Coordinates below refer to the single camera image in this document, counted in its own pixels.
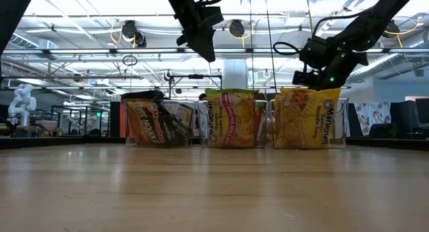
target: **ramen noodle package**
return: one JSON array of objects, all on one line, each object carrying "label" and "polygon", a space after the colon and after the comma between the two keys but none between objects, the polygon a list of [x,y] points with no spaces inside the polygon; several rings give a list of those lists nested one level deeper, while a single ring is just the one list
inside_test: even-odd
[{"label": "ramen noodle package", "polygon": [[259,91],[206,89],[208,146],[212,148],[253,148],[261,137],[265,104],[258,104]]},{"label": "ramen noodle package", "polygon": [[340,89],[281,89],[273,102],[275,148],[329,148]]},{"label": "ramen noodle package", "polygon": [[188,146],[194,109],[157,95],[156,91],[123,95],[129,132],[135,143],[151,147]]}]

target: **wooden tabletop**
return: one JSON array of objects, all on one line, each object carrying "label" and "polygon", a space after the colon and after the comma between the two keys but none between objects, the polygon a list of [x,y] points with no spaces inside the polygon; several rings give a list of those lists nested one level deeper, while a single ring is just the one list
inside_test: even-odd
[{"label": "wooden tabletop", "polygon": [[0,151],[4,231],[429,231],[429,153]]}]

